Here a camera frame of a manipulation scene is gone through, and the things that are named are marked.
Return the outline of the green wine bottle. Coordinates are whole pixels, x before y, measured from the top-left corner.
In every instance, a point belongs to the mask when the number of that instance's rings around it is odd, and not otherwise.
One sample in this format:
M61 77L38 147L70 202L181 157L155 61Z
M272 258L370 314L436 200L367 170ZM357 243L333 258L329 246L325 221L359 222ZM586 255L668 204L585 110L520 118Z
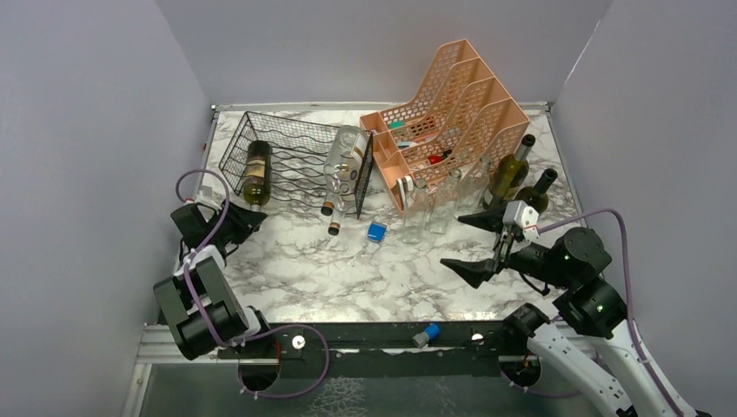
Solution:
M500 206L522 185L529 171L528 155L535 143L536 137L526 134L516 151L500 160L481 199L484 209Z
M517 192L515 200L523 201L539 214L543 214L549 205L548 190L557 178L558 172L555 169L545 169L534 185L524 187Z

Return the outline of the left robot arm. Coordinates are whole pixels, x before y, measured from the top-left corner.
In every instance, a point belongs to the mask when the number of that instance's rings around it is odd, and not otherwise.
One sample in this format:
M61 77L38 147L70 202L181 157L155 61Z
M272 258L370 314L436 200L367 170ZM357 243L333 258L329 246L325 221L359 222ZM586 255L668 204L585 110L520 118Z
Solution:
M171 213L188 250L181 266L154 285L156 300L181 354L192 361L216 348L242 346L259 357L269 352L273 334L261 311L241 307L223 272L229 247L245 243L268 215L234 203L214 210L189 202Z

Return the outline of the blue grey cylinder cap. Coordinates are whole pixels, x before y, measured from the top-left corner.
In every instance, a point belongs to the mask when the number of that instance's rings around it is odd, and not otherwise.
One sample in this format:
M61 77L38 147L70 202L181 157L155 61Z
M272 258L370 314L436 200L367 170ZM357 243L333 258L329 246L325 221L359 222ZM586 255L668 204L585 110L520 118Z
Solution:
M432 340L436 339L440 333L440 327L435 323L430 323L421 332L412 337L412 342L416 348L424 348Z

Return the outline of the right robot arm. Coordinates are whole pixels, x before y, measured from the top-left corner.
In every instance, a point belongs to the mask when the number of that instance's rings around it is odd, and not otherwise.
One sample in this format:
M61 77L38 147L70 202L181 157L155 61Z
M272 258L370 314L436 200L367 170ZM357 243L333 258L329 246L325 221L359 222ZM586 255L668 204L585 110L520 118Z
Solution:
M473 288L504 269L524 281L561 289L553 304L562 320L602 358L598 363L567 338L540 308L525 303L502 322L501 341L510 352L526 350L550 364L604 416L701 416L679 395L649 353L629 307L601 274L612 258L591 228L567 230L553 246L539 243L538 212L525 202L458 221L496 235L494 255L484 261L442 259Z

